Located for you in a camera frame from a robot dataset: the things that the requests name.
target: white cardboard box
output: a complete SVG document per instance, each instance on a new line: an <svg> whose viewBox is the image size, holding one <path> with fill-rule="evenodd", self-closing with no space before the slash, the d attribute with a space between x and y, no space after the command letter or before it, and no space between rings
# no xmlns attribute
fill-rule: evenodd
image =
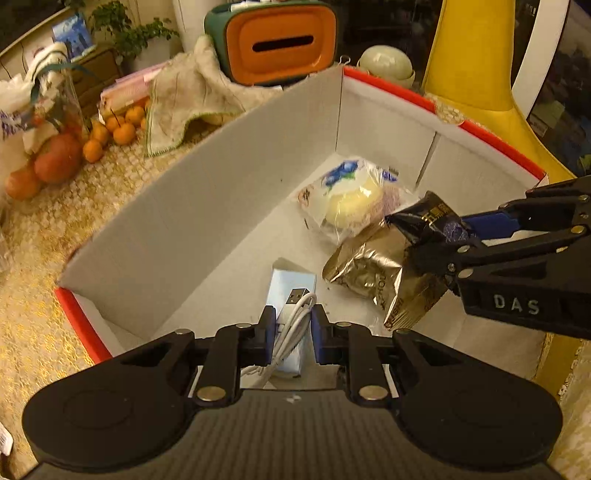
<svg viewBox="0 0 591 480"><path fill-rule="evenodd" d="M91 358L180 327L205 337L256 323L277 258L318 275L330 321L374 325L382 313L371 302L322 281L335 246L304 223L298 187L360 155L467 215L524 197L544 178L499 138L470 122L444 124L434 111L408 90L334 67L212 134L65 267L57 296ZM542 332L465 315L450 293L415 328L523 376L543 341Z"/></svg>

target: red trim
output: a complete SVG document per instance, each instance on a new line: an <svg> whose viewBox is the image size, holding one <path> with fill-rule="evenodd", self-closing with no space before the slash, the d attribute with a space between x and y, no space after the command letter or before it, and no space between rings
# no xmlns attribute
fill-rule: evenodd
<svg viewBox="0 0 591 480"><path fill-rule="evenodd" d="M392 95L396 95L407 102L414 103L415 105L424 108L431 113L435 113L435 103L419 95L418 93L414 93L404 87L401 87L400 85L396 85L395 83L374 77L373 75L369 75L368 73L364 73L358 69L345 67L344 70L346 77L351 77L352 79L359 80L360 82L368 83L373 87L383 90L384 92L392 93Z"/></svg>
<svg viewBox="0 0 591 480"><path fill-rule="evenodd" d="M98 334L86 318L84 311L78 305L74 294L66 288L56 288L57 301L60 302L72 328L78 335L89 357L96 364L113 358Z"/></svg>
<svg viewBox="0 0 591 480"><path fill-rule="evenodd" d="M355 80L359 80L360 82L367 83L373 87L379 88L384 92L391 93L407 102L411 102L433 114L435 114L435 103L431 100L422 97L418 93L414 93L406 88L401 87L400 85L396 85L391 82L387 82L386 80L374 77L367 73L364 73L358 69L354 69L351 67L345 67L345 76L353 78ZM474 135L476 138L479 138L483 142L489 144L495 150L501 152L504 156L510 158L515 163L517 163L521 168L527 170L531 173L535 178L541 180L545 176L545 171L540 168L539 165L531 161L528 157L526 157L523 153L520 153L518 150L514 149L509 144L505 143L499 137L494 134L491 134L487 130L484 130L482 127L478 125L466 121L459 125L459 127Z"/></svg>

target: black cable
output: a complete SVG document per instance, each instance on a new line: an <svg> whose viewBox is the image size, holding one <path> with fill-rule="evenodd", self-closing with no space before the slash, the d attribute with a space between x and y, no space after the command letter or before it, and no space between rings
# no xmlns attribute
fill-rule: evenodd
<svg viewBox="0 0 591 480"><path fill-rule="evenodd" d="M22 62L22 69L25 72L25 75L27 74L27 67L25 67L25 47L22 46L22 42L21 43L21 49L22 49L22 53L21 53L21 62Z"/></svg>
<svg viewBox="0 0 591 480"><path fill-rule="evenodd" d="M8 78L10 78L12 80L12 75L10 75L10 72L8 71L8 69L4 66L4 64L2 63L2 60L0 60L0 65L2 65L2 68L4 69L4 71L6 72L6 75L8 75Z"/></svg>

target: beige towel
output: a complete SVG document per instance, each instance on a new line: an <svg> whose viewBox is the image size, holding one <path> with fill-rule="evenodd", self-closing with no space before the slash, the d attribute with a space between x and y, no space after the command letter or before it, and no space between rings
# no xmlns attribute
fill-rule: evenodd
<svg viewBox="0 0 591 480"><path fill-rule="evenodd" d="M232 83L220 70L211 38L202 35L192 53L177 55L152 83L148 156L177 148L192 120L220 125L280 94L276 87Z"/></svg>

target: plastic packaged bread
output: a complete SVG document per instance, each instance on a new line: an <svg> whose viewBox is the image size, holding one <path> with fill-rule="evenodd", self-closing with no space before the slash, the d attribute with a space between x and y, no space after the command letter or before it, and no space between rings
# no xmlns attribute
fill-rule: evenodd
<svg viewBox="0 0 591 480"><path fill-rule="evenodd" d="M349 158L298 194L301 207L335 243L357 235L417 198L398 176L360 158Z"/></svg>

